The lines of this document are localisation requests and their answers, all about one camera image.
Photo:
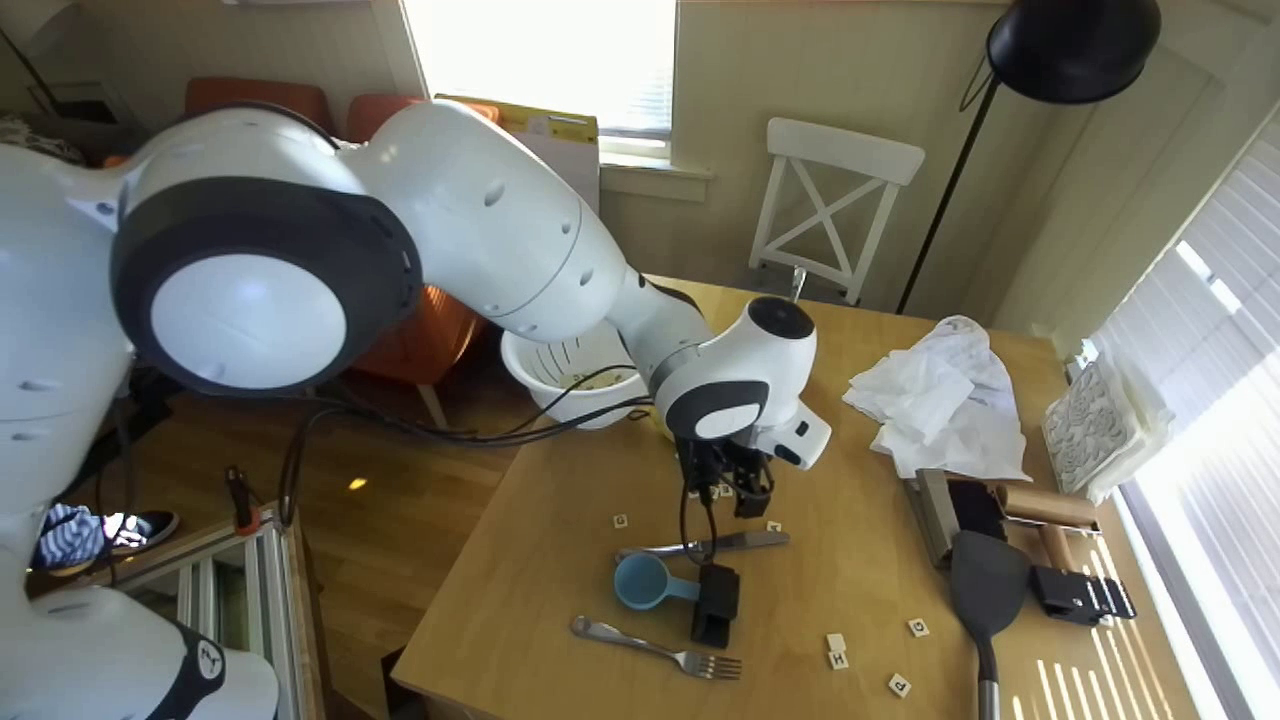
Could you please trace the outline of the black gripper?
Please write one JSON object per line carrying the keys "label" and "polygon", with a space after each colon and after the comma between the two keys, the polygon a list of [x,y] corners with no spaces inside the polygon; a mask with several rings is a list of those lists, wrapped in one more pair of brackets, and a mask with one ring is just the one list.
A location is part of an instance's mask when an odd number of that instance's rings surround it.
{"label": "black gripper", "polygon": [[771,506],[771,468],[754,447],[732,440],[683,440],[681,444],[683,487],[712,502],[725,487],[736,502],[739,522],[754,522]]}

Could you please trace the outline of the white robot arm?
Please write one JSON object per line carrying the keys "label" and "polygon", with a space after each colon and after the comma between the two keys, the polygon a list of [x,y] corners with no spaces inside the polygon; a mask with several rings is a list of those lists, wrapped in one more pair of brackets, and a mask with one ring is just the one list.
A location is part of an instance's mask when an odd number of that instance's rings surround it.
{"label": "white robot arm", "polygon": [[620,337],[666,433],[796,468],[813,316],[714,333],[502,129],[417,102],[338,145],[270,108],[165,129],[117,167],[0,150],[0,720],[270,720],[275,674],[117,589],[37,601],[27,562],[132,364],[216,398],[342,374],[441,287],[527,342]]}

